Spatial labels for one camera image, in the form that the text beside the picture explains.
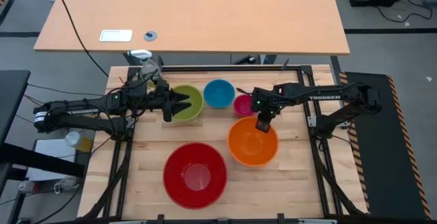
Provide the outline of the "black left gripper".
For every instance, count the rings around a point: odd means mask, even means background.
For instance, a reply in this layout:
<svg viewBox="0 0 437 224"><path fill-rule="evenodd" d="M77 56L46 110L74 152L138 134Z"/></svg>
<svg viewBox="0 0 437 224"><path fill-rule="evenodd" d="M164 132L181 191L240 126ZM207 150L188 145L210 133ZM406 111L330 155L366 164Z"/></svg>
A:
<svg viewBox="0 0 437 224"><path fill-rule="evenodd" d="M163 112L165 122L172 120L172 114L177 114L191 107L191 103L189 102L180 102L189 99L190 96L179 92L172 92L172 99L175 101L172 104L171 88L164 79L157 79L154 81L154 84L155 89L150 100L150 111L160 109Z"/></svg>

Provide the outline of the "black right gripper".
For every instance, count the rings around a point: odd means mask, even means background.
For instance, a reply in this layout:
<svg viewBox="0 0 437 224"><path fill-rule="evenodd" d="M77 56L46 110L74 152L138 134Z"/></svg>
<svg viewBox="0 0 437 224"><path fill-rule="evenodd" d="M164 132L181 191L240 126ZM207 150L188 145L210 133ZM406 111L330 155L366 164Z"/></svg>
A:
<svg viewBox="0 0 437 224"><path fill-rule="evenodd" d="M251 93L251 110L257 114L258 119L273 119L280 114L284 106L275 100L273 91L255 87ZM257 120L256 129L267 133L270 131L270 123Z"/></svg>

